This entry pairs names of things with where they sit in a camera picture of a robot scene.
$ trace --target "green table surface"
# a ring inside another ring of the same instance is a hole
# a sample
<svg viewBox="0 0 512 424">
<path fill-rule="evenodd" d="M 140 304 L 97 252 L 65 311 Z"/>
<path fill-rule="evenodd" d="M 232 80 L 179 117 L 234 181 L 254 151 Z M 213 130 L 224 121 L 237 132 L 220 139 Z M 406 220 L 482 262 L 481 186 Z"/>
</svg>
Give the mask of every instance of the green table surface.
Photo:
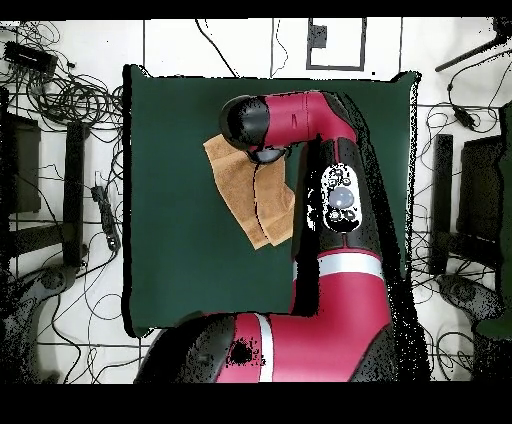
<svg viewBox="0 0 512 424">
<path fill-rule="evenodd" d="M 395 82 L 151 78 L 131 67 L 131 325 L 142 335 L 204 312 L 287 312 L 291 240 L 254 250 L 220 196 L 203 143 L 219 134 L 231 98 L 298 90 L 345 92 L 370 129 L 399 245 L 402 272 L 411 141 L 411 88 Z M 286 162 L 295 189 L 298 152 Z"/>
</svg>

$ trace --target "cable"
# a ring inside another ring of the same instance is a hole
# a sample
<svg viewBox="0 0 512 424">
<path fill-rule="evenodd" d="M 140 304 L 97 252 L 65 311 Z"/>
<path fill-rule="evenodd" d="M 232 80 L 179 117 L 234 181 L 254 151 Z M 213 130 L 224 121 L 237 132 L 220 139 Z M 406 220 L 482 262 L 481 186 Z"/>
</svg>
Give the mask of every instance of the cable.
<svg viewBox="0 0 512 424">
<path fill-rule="evenodd" d="M 138 365 L 138 369 L 140 371 L 140 368 L 142 366 L 142 339 L 139 337 L 139 365 Z"/>
<path fill-rule="evenodd" d="M 451 91 L 453 89 L 453 81 L 454 79 L 456 78 L 456 76 L 458 74 L 460 74 L 462 71 L 466 70 L 466 69 L 469 69 L 473 66 L 477 66 L 487 60 L 490 60 L 491 58 L 493 57 L 497 57 L 497 56 L 500 56 L 500 55 L 503 55 L 507 52 L 503 52 L 503 53 L 499 53 L 497 55 L 494 55 L 494 56 L 491 56 L 490 58 L 487 58 L 481 62 L 479 62 L 478 64 L 475 64 L 475 65 L 471 65 L 471 66 L 468 66 L 462 70 L 460 70 L 459 72 L 457 72 L 449 86 L 448 86 L 448 100 L 449 102 L 441 102 L 437 105 L 434 105 L 431 107 L 431 109 L 429 110 L 429 113 L 427 115 L 427 119 L 426 119 L 426 125 L 427 125 L 427 128 L 428 128 L 428 133 L 429 133 L 429 139 L 427 141 L 427 143 L 425 144 L 425 146 L 423 147 L 420 155 L 418 155 L 416 157 L 417 161 L 419 161 L 426 169 L 430 170 L 430 171 L 433 171 L 432 168 L 430 168 L 428 165 L 425 164 L 424 160 L 423 160 L 423 157 L 424 155 L 430 150 L 431 146 L 432 146 L 432 140 L 434 139 L 434 137 L 439 134 L 445 127 L 447 127 L 448 125 L 451 125 L 455 122 L 460 122 L 461 124 L 463 124 L 464 126 L 466 126 L 468 129 L 474 131 L 474 132 L 478 132 L 478 133 L 487 133 L 489 131 L 491 131 L 495 126 L 496 126 L 496 123 L 497 123 L 497 113 L 496 111 L 494 110 L 494 108 L 491 107 L 491 104 L 492 102 L 494 101 L 494 99 L 496 98 L 497 96 L 497 93 L 499 92 L 500 88 L 502 87 L 503 85 L 503 81 L 505 79 L 505 76 L 506 76 L 506 73 L 509 71 L 510 67 L 512 66 L 512 62 L 509 63 L 509 65 L 507 66 L 507 68 L 505 69 L 505 72 L 503 73 L 503 76 L 500 80 L 500 83 L 498 85 L 498 88 L 496 90 L 496 92 L 494 93 L 491 101 L 489 102 L 489 105 L 487 107 L 474 107 L 474 106 L 460 106 L 460 105 L 455 105 L 452 101 L 452 98 L 451 98 Z M 454 113 L 455 113 L 455 120 L 453 121 L 449 121 L 449 118 L 448 118 L 448 115 L 446 113 L 435 113 L 435 114 L 432 114 L 432 111 L 434 110 L 434 108 L 436 107 L 443 107 L 443 106 L 446 106 L 446 105 L 449 105 L 452 107 Z M 478 112 L 482 112 L 482 111 L 487 111 L 487 113 L 489 114 L 489 116 L 491 118 L 493 118 L 494 120 L 494 124 L 492 125 L 491 128 L 485 130 L 485 131 L 480 131 L 478 130 L 477 128 L 480 126 L 481 124 L 481 119 L 480 119 L 480 116 L 477 114 Z M 434 127 L 432 125 L 430 125 L 430 119 L 433 118 L 434 116 L 444 116 L 445 120 L 443 122 L 442 125 L 439 125 L 437 127 Z M 439 128 L 439 131 L 434 135 L 432 136 L 432 129 L 434 128 Z M 452 174 L 452 176 L 454 175 L 458 175 L 460 174 L 461 172 L 455 172 Z M 425 226 L 426 226 L 426 231 L 416 231 L 414 228 L 413 228 L 413 241 L 417 241 L 416 245 L 414 246 L 413 250 L 414 252 L 416 253 L 416 258 L 413 259 L 413 275 L 416 274 L 416 277 L 413 277 L 412 278 L 412 282 L 413 282 L 413 289 L 417 288 L 417 287 L 425 287 L 427 288 L 429 291 L 430 291 L 430 296 L 426 299 L 426 300 L 423 300 L 421 302 L 416 302 L 416 304 L 422 304 L 422 303 L 425 303 L 425 302 L 428 302 L 432 296 L 436 293 L 436 294 L 439 294 L 439 291 L 438 290 L 435 290 L 434 287 L 433 287 L 433 283 L 436 281 L 436 278 L 437 276 L 434 275 L 434 276 L 430 276 L 428 272 L 426 272 L 426 267 L 428 266 L 428 261 L 426 259 L 429 259 L 430 257 L 430 254 L 427 256 L 427 257 L 421 257 L 419 254 L 418 254 L 418 249 L 420 248 L 426 248 L 427 251 L 430 251 L 431 248 L 430 248 L 430 245 L 429 245 L 429 242 L 427 240 L 427 237 L 430 235 L 430 230 L 429 230 L 429 223 L 428 223 L 428 220 L 430 219 L 430 217 L 427 216 L 427 208 L 421 204 L 419 204 L 417 202 L 417 197 L 425 192 L 427 189 L 429 189 L 430 187 L 432 187 L 432 184 L 429 184 L 427 185 L 426 187 L 424 187 L 423 189 L 419 190 L 419 191 L 415 191 L 414 193 L 414 206 L 419 206 L 421 208 L 424 209 L 425 211 L 425 214 L 424 216 L 417 216 L 417 215 L 413 215 L 414 218 L 416 219 L 424 219 L 425 220 Z M 484 267 L 482 272 L 477 272 L 477 273 L 464 273 L 463 271 L 469 267 L 469 265 L 471 264 L 471 261 L 467 260 L 467 259 L 464 259 L 464 258 L 459 258 L 457 256 L 454 256 L 454 255 L 449 255 L 449 258 L 453 258 L 453 259 L 459 259 L 459 260 L 462 260 L 462 263 L 460 264 L 460 266 L 458 267 L 458 269 L 455 271 L 455 275 L 461 275 L 461 276 L 464 276 L 466 278 L 470 277 L 470 276 L 475 276 L 475 275 L 478 275 L 479 278 L 474 280 L 474 281 L 479 281 L 481 279 L 483 279 L 484 275 L 485 274 L 492 274 L 493 272 L 492 271 L 486 271 L 487 267 Z M 414 267 L 414 263 L 415 262 L 418 262 L 420 261 L 423 265 L 423 269 L 421 268 L 417 268 L 417 267 Z M 429 278 L 427 279 L 422 279 L 422 281 L 419 281 L 418 279 L 420 278 L 421 275 L 429 275 Z M 451 331 L 451 332 L 446 332 L 446 333 L 443 333 L 441 334 L 438 339 L 437 339 L 437 342 L 434 342 L 434 338 L 432 337 L 432 335 L 424 328 L 424 330 L 426 331 L 426 333 L 429 335 L 430 337 L 430 340 L 431 340 L 431 343 L 427 343 L 427 345 L 431 348 L 431 352 L 429 353 L 429 356 L 433 357 L 433 358 L 436 358 L 436 362 L 440 368 L 440 371 L 443 375 L 443 377 L 446 379 L 446 380 L 450 380 L 450 378 L 448 377 L 448 374 L 446 373 L 445 371 L 445 367 L 450 367 L 450 368 L 453 368 L 454 365 L 459 365 L 460 367 L 462 367 L 463 369 L 469 371 L 470 373 L 472 372 L 472 356 L 471 355 L 467 355 L 465 354 L 464 352 L 457 352 L 456 355 L 448 355 L 446 354 L 446 352 L 444 352 L 441 348 L 440 348 L 440 343 L 441 341 L 448 337 L 449 335 L 459 335 L 461 337 L 464 337 L 466 338 L 468 341 L 470 341 L 471 343 L 473 343 L 473 340 L 471 339 L 471 337 L 467 336 L 466 334 L 464 333 L 461 333 L 461 332 L 456 332 L 456 331 Z M 431 364 L 432 367 L 431 367 L 431 374 L 433 373 L 434 371 L 434 362 Z"/>
<path fill-rule="evenodd" d="M 38 345 L 41 346 L 68 346 L 73 347 L 69 343 L 62 342 L 37 342 Z M 105 348 L 120 348 L 120 349 L 139 349 L 139 345 L 129 345 L 129 344 L 104 344 L 104 343 L 76 343 L 77 346 L 80 347 L 105 347 Z M 143 344 L 140 346 L 141 348 L 150 348 L 151 345 Z"/>
<path fill-rule="evenodd" d="M 276 29 L 276 41 L 277 43 L 279 44 L 279 46 L 281 46 L 281 48 L 284 50 L 285 54 L 286 54 L 286 59 L 284 60 L 283 62 L 283 65 L 280 67 L 280 68 L 277 68 L 275 70 L 275 72 L 272 73 L 271 75 L 271 78 L 274 77 L 275 74 L 277 74 L 278 71 L 280 71 L 281 69 L 283 69 L 285 66 L 286 66 L 286 62 L 288 61 L 288 51 L 284 48 L 284 46 L 281 44 L 281 42 L 279 41 L 279 38 L 278 38 L 278 35 L 279 35 L 279 26 L 281 25 L 281 19 L 279 19 L 279 21 L 277 21 L 277 29 Z"/>
<path fill-rule="evenodd" d="M 76 68 L 76 64 L 72 63 L 64 54 L 55 50 L 53 47 L 56 43 L 59 42 L 61 36 L 58 28 L 51 22 L 42 23 L 42 22 L 25 22 L 16 31 L 11 31 L 16 35 L 16 41 L 24 46 L 31 47 L 33 49 L 39 51 L 45 51 L 57 57 L 57 68 L 55 70 L 54 75 L 49 77 L 48 75 L 44 75 L 38 73 L 32 69 L 23 68 L 18 65 L 9 64 L 9 69 L 7 72 L 0 72 L 0 86 L 8 86 L 15 85 L 16 93 L 12 98 L 10 98 L 11 103 L 15 101 L 15 105 L 12 107 L 16 107 L 16 113 L 18 110 L 25 110 L 26 114 L 29 118 L 34 119 L 33 114 L 39 115 L 39 121 L 44 124 L 44 127 L 41 128 L 41 131 L 45 133 L 66 133 L 67 123 L 73 122 L 76 120 L 82 121 L 87 124 L 88 128 L 91 130 L 90 135 L 92 138 L 97 139 L 105 144 L 110 144 L 112 146 L 112 159 L 110 163 L 109 175 L 105 180 L 105 189 L 108 192 L 110 187 L 115 187 L 115 192 L 117 196 L 122 197 L 122 193 L 119 190 L 118 182 L 122 182 L 123 180 L 123 146 L 122 146 L 122 86 L 115 88 L 112 92 L 108 90 L 108 87 L 99 79 L 90 76 L 90 75 L 75 75 L 73 73 Z M 30 106 L 28 108 L 19 107 L 18 104 L 18 96 L 23 95 L 27 98 Z M 106 138 L 100 136 L 101 131 L 114 131 L 114 135 L 111 138 Z M 65 181 L 65 178 L 61 176 L 58 172 L 58 169 L 55 164 L 47 165 L 41 167 L 39 169 L 53 168 L 57 177 L 53 176 L 40 176 L 40 179 L 43 180 L 54 180 L 54 181 Z M 27 181 L 23 176 L 18 175 L 18 178 L 25 181 L 27 184 L 31 185 L 39 194 L 43 197 L 46 206 L 50 212 L 52 220 L 32 220 L 32 221 L 46 221 L 50 223 L 54 223 L 55 225 L 59 225 L 61 222 L 57 221 L 55 214 L 50 208 L 49 202 L 46 199 L 45 195 L 36 187 L 34 184 Z M 84 184 L 84 187 L 91 191 L 91 187 Z M 122 199 L 118 199 L 120 202 L 116 202 L 117 204 L 113 204 L 115 207 L 114 211 L 111 211 L 115 224 L 119 227 L 122 225 L 121 217 L 122 217 L 122 207 L 123 203 Z M 16 225 L 21 220 L 18 219 L 16 215 Z M 101 222 L 92 222 L 92 221 L 84 221 L 83 223 L 91 223 L 100 225 Z M 62 236 L 62 230 L 60 230 L 61 239 L 64 240 Z M 115 258 L 118 256 L 118 253 L 113 253 L 108 260 L 106 260 L 101 265 L 90 267 L 89 259 L 91 252 L 91 244 L 92 240 L 96 237 L 95 234 L 91 240 L 89 241 L 89 249 L 87 255 L 87 263 L 84 272 L 78 274 L 76 279 L 80 279 L 84 277 L 84 293 L 76 299 L 69 307 L 66 308 L 63 312 L 59 313 L 60 307 L 60 297 L 58 298 L 58 305 L 53 314 L 51 323 L 46 326 L 39 334 L 40 336 L 46 329 L 49 327 L 53 327 L 55 333 L 67 342 L 65 345 L 73 346 L 77 348 L 79 351 L 78 358 L 74 362 L 71 369 L 67 372 L 65 377 L 65 382 L 69 382 L 70 375 L 73 370 L 76 368 L 80 357 L 81 357 L 81 349 L 78 344 L 71 342 L 67 338 L 63 337 L 58 329 L 55 327 L 56 321 L 62 317 L 64 313 L 70 310 L 82 297 L 85 298 L 85 302 L 89 310 L 90 304 L 87 296 L 88 290 L 95 285 L 96 281 L 104 272 L 107 265 L 109 265 Z M 95 277 L 94 281 L 87 286 L 87 277 L 89 274 L 100 269 L 100 272 Z M 34 271 L 32 273 L 26 274 L 23 276 L 23 279 L 30 278 L 32 274 L 37 278 L 37 273 L 40 273 L 41 270 Z M 11 282 L 16 283 L 18 280 L 13 278 Z M 117 294 L 109 294 L 108 296 L 118 296 Z M 107 319 L 105 317 L 101 317 L 98 314 L 94 314 L 99 319 Z M 94 377 L 93 364 L 97 356 L 97 347 L 88 345 L 88 355 L 87 359 L 87 367 L 86 369 L 75 379 L 71 381 L 71 383 L 80 379 L 87 371 L 91 374 L 91 378 Z"/>
<path fill-rule="evenodd" d="M 62 228 L 59 225 L 59 223 L 58 223 L 58 221 L 57 221 L 57 219 L 55 217 L 55 214 L 53 213 L 52 208 L 50 207 L 48 199 L 46 198 L 44 193 L 37 186 L 35 186 L 30 181 L 28 181 L 25 178 L 23 178 L 18 173 L 15 173 L 15 176 L 17 178 L 19 178 L 21 181 L 23 181 L 24 183 L 26 183 L 26 184 L 30 185 L 31 187 L 35 188 L 39 192 L 39 194 L 43 197 L 43 200 L 44 200 L 44 202 L 46 204 L 46 207 L 48 208 L 48 211 L 50 212 L 50 215 L 51 215 L 51 217 L 53 219 L 53 223 L 57 226 L 57 228 L 59 230 L 59 235 L 60 235 L 60 238 L 61 238 L 61 243 L 64 243 L 64 234 L 62 232 Z M 11 284 L 9 284 L 9 286 L 11 286 L 12 284 L 19 284 L 19 283 L 23 284 L 23 287 L 17 288 L 14 291 L 14 296 L 18 298 L 18 297 L 22 296 L 23 293 L 30 288 L 31 283 L 34 281 L 34 279 L 27 281 L 27 277 L 29 277 L 29 276 L 31 276 L 33 274 L 38 274 L 38 273 L 42 272 L 43 269 L 41 268 L 39 270 L 29 272 L 28 274 L 25 274 L 22 279 L 20 279 L 18 277 L 18 271 L 16 272 L 16 276 L 14 276 L 9 270 L 3 270 L 2 269 L 1 271 L 5 272 L 5 273 L 8 273 L 13 278 L 13 281 L 11 282 Z M 0 307 L 0 309 L 2 311 L 2 315 L 4 315 L 4 316 L 6 314 L 9 315 L 10 313 L 12 313 L 13 312 L 13 308 L 15 309 L 16 307 L 19 307 L 19 305 L 16 304 L 16 301 L 13 302 L 13 300 L 11 299 L 11 297 L 10 297 L 11 294 L 12 294 L 12 292 L 11 293 L 3 293 L 3 295 L 2 295 L 2 306 Z"/>
<path fill-rule="evenodd" d="M 9 222 L 16 222 L 15 219 L 9 218 Z M 40 224 L 54 224 L 55 221 L 53 219 L 18 219 L 18 222 L 31 222 L 31 223 L 40 223 Z M 59 224 L 63 224 L 64 221 L 57 221 Z M 101 225 L 100 221 L 77 221 L 81 224 L 87 225 Z"/>
<path fill-rule="evenodd" d="M 53 312 L 53 316 L 52 316 L 52 322 L 51 322 L 51 326 L 53 328 L 53 331 L 55 332 L 55 334 L 57 334 L 57 336 L 59 336 L 62 340 L 68 342 L 69 344 L 73 345 L 74 347 L 77 348 L 78 350 L 78 357 L 76 358 L 75 362 L 73 363 L 73 366 L 69 369 L 68 373 L 66 374 L 66 377 L 64 377 L 64 383 L 63 384 L 66 384 L 68 382 L 68 379 L 69 379 L 69 376 L 71 375 L 71 372 L 75 369 L 76 365 L 78 364 L 78 361 L 80 361 L 80 358 L 82 357 L 82 349 L 80 349 L 79 346 L 77 346 L 74 342 L 72 342 L 71 340 L 69 340 L 68 338 L 64 337 L 60 332 L 59 330 L 57 330 L 57 327 L 55 327 L 55 316 L 57 315 L 57 312 L 59 311 L 59 307 L 60 307 L 60 294 L 57 295 L 57 307 L 55 308 L 55 311 Z"/>
<path fill-rule="evenodd" d="M 210 37 L 208 37 L 208 35 L 205 34 L 205 32 L 203 31 L 203 29 L 201 28 L 201 25 L 199 25 L 199 21 L 197 19 L 194 19 L 195 23 L 196 23 L 196 26 L 197 26 L 197 29 L 199 29 L 199 32 L 203 35 L 204 38 L 206 38 L 208 40 L 208 42 L 213 46 L 213 48 L 217 51 L 217 53 L 219 54 L 220 58 L 222 59 L 222 61 L 224 62 L 224 64 L 227 66 L 227 68 L 229 69 L 229 72 L 231 72 L 231 75 L 233 75 L 235 78 L 239 78 L 239 76 L 235 73 L 235 71 L 233 71 L 233 69 L 231 69 L 231 66 L 229 66 L 228 62 L 226 61 L 226 59 L 224 59 L 224 56 L 222 55 L 222 53 L 220 52 L 219 48 L 215 45 L 215 43 L 212 41 L 212 39 Z"/>
<path fill-rule="evenodd" d="M 130 364 L 134 364 L 135 362 L 138 362 L 140 360 L 144 359 L 144 356 L 143 357 L 137 357 L 131 361 L 128 361 L 128 362 L 124 362 L 124 363 L 121 363 L 121 364 L 112 364 L 112 365 L 107 365 L 105 367 L 103 367 L 101 369 L 101 371 L 98 373 L 98 375 L 94 378 L 94 380 L 92 381 L 92 384 L 95 384 L 95 383 L 99 383 L 98 379 L 100 378 L 100 375 L 103 374 L 103 371 L 109 369 L 109 368 L 119 368 L 119 367 L 125 367 L 126 365 L 130 365 Z"/>
<path fill-rule="evenodd" d="M 496 53 L 496 54 L 494 54 L 492 56 L 489 56 L 486 59 L 483 59 L 483 60 L 477 62 L 477 63 L 474 63 L 472 65 L 469 65 L 469 66 L 466 66 L 466 67 L 462 68 L 461 70 L 456 72 L 455 75 L 453 75 L 453 77 L 450 80 L 450 83 L 448 84 L 448 87 L 447 87 L 448 100 L 449 100 L 450 105 L 452 106 L 452 109 L 455 112 L 455 117 L 457 118 L 457 120 L 464 127 L 470 129 L 473 132 L 476 132 L 476 133 L 479 133 L 479 134 L 485 134 L 485 133 L 488 133 L 489 131 L 491 131 L 492 129 L 494 129 L 494 127 L 497 125 L 497 123 L 498 123 L 498 114 L 496 113 L 494 108 L 491 107 L 491 104 L 494 101 L 494 99 L 496 98 L 496 96 L 498 95 L 498 92 L 501 89 L 501 86 L 503 85 L 503 81 L 505 79 L 505 76 L 506 76 L 507 72 L 509 71 L 510 67 L 512 66 L 512 61 L 506 67 L 505 72 L 503 73 L 503 76 L 501 77 L 501 80 L 500 80 L 500 83 L 498 85 L 498 88 L 496 89 L 496 92 L 494 93 L 493 97 L 491 98 L 491 100 L 489 102 L 489 105 L 487 107 L 485 107 L 485 108 L 476 107 L 476 106 L 460 106 L 460 105 L 454 104 L 454 102 L 452 101 L 452 90 L 453 90 L 453 82 L 454 82 L 455 78 L 460 73 L 466 71 L 467 69 L 473 68 L 475 66 L 479 66 L 479 65 L 481 65 L 481 64 L 483 64 L 483 63 L 485 63 L 485 62 L 487 62 L 487 61 L 489 61 L 491 59 L 495 60 L 499 56 L 504 56 L 506 54 L 508 54 L 510 56 L 511 53 L 512 53 L 512 49 L 505 50 L 505 51 L 503 51 L 501 53 Z M 472 114 L 470 112 L 484 111 L 484 110 L 487 111 L 487 114 L 493 119 L 494 122 L 493 122 L 493 125 L 489 129 L 484 130 L 484 131 L 480 131 L 478 129 L 475 129 L 475 128 L 478 128 L 480 126 L 480 122 L 481 122 L 480 119 L 479 119 L 479 122 L 476 124 L 474 122 L 474 119 L 473 119 Z"/>
<path fill-rule="evenodd" d="M 106 298 L 108 298 L 110 296 L 116 296 L 116 297 L 120 298 L 120 296 L 118 294 L 116 294 L 116 293 L 107 293 L 107 294 L 103 295 L 100 299 L 98 299 L 98 301 L 95 303 L 94 307 L 92 309 L 90 309 L 91 315 L 89 316 L 89 323 L 87 325 L 87 341 L 88 341 L 88 349 L 89 349 L 89 352 L 88 352 L 88 355 L 87 355 L 87 357 L 88 357 L 87 370 L 89 371 L 89 373 L 91 375 L 92 381 L 95 379 L 93 366 L 94 366 L 94 359 L 96 358 L 96 352 L 97 352 L 96 348 L 91 348 L 91 321 L 92 321 L 92 317 L 96 316 L 96 317 L 98 317 L 98 318 L 100 318 L 102 320 L 111 321 L 111 320 L 117 319 L 117 318 L 119 318 L 121 316 L 121 314 L 119 314 L 119 315 L 117 315 L 116 317 L 113 317 L 113 318 L 103 318 L 103 317 L 100 317 L 99 315 L 96 314 L 95 310 L 98 307 L 98 305 L 101 303 L 101 301 L 103 301 L 104 299 L 106 299 Z M 92 355 L 93 350 L 94 350 L 94 358 L 89 360 L 89 357 L 90 357 L 90 355 Z"/>
</svg>

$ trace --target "power adapter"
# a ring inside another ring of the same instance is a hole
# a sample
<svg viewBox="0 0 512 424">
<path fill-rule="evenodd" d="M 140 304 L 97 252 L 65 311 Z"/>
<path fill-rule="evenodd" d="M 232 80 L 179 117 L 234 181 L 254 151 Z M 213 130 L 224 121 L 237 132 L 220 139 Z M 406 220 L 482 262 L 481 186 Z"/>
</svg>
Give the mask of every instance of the power adapter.
<svg viewBox="0 0 512 424">
<path fill-rule="evenodd" d="M 459 121 L 463 127 L 469 128 L 470 130 L 474 130 L 475 120 L 468 113 L 468 111 L 459 106 L 453 106 L 452 108 L 453 111 L 455 112 L 455 118 L 457 119 L 457 121 Z"/>
<path fill-rule="evenodd" d="M 112 214 L 112 208 L 108 200 L 107 191 L 102 186 L 91 188 L 92 200 L 98 203 L 101 214 L 101 226 L 107 237 L 108 248 L 112 252 L 118 252 L 121 248 L 121 240 L 117 233 L 116 222 Z"/>
</svg>

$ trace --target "cloth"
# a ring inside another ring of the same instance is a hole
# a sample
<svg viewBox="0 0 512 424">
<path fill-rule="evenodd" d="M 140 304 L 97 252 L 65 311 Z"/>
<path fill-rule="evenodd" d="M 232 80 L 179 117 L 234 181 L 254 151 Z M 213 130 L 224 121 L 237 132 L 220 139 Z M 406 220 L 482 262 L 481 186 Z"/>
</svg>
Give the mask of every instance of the cloth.
<svg viewBox="0 0 512 424">
<path fill-rule="evenodd" d="M 252 163 L 222 135 L 204 143 L 217 188 L 254 249 L 277 246 L 293 233 L 295 195 L 285 183 L 284 157 Z"/>
</svg>

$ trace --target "red robot arm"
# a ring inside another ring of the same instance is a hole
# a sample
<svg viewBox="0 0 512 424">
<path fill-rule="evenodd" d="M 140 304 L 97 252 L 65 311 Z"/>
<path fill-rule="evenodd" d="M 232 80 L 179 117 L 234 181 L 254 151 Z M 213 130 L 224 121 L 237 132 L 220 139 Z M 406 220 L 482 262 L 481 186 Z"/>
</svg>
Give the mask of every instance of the red robot arm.
<svg viewBox="0 0 512 424">
<path fill-rule="evenodd" d="M 241 96 L 224 106 L 220 124 L 226 140 L 255 161 L 275 160 L 304 143 L 292 239 L 294 299 L 289 314 L 215 314 L 170 330 L 174 335 L 163 337 L 174 349 L 177 339 L 186 340 L 167 381 L 394 380 L 378 232 L 357 134 L 337 96 Z M 150 359 L 151 350 L 140 382 L 156 378 Z"/>
</svg>

